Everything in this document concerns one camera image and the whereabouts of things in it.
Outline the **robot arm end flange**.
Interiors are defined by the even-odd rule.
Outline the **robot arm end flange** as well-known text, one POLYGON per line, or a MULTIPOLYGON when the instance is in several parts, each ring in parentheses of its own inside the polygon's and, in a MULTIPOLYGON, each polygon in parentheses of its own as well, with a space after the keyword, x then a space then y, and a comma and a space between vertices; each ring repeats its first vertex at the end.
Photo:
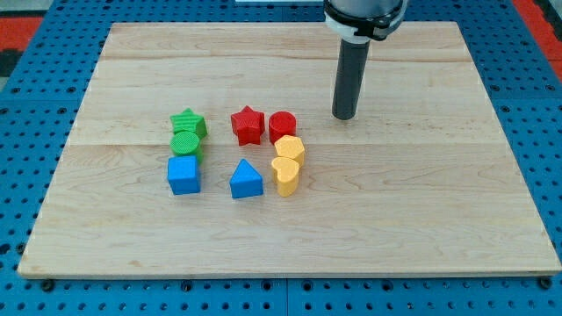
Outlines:
POLYGON ((385 40, 399 28, 408 5, 408 0, 323 1, 326 25, 351 44, 385 40))

